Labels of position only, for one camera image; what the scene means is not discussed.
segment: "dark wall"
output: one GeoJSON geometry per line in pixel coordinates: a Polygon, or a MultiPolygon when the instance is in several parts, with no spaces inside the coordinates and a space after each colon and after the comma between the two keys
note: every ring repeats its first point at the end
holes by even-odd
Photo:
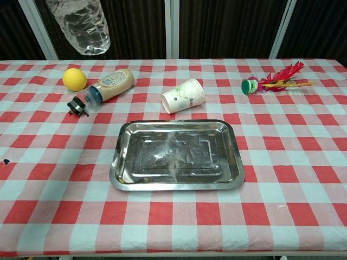
{"type": "Polygon", "coordinates": [[[286,2],[181,0],[179,57],[268,58],[286,2]]]}
{"type": "Polygon", "coordinates": [[[278,58],[334,59],[347,67],[347,1],[298,0],[278,58]]]}
{"type": "Polygon", "coordinates": [[[0,60],[45,60],[18,0],[0,1],[0,60]]]}

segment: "yellow ball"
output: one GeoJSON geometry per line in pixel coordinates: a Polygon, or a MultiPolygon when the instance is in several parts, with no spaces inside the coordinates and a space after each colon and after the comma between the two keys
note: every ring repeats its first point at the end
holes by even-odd
{"type": "Polygon", "coordinates": [[[67,69],[63,74],[63,83],[72,91],[80,91],[86,86],[87,78],[80,69],[67,69]]]}

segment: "water bottle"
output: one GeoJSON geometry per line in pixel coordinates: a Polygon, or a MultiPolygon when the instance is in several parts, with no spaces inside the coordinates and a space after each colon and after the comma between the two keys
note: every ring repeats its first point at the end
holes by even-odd
{"type": "Polygon", "coordinates": [[[97,55],[110,47],[110,35],[100,0],[46,0],[69,43],[82,55],[97,55]]]}

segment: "black curtain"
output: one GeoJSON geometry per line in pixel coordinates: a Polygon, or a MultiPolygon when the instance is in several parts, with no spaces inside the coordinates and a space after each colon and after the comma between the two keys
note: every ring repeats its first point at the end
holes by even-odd
{"type": "Polygon", "coordinates": [[[101,55],[79,54],[66,40],[45,0],[35,0],[61,60],[166,58],[164,0],[101,0],[111,46],[101,55]]]}
{"type": "Polygon", "coordinates": [[[45,60],[18,0],[0,1],[0,60],[45,60]]]}
{"type": "Polygon", "coordinates": [[[334,59],[347,67],[347,1],[298,0],[278,58],[334,59]]]}
{"type": "Polygon", "coordinates": [[[179,57],[268,58],[286,3],[181,0],[179,57]]]}

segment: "metal tray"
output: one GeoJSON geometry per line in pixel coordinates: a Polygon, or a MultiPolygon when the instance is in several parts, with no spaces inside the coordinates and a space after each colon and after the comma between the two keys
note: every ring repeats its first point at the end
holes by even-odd
{"type": "Polygon", "coordinates": [[[220,120],[126,123],[110,169],[126,191],[233,189],[244,178],[234,131],[220,120]]]}

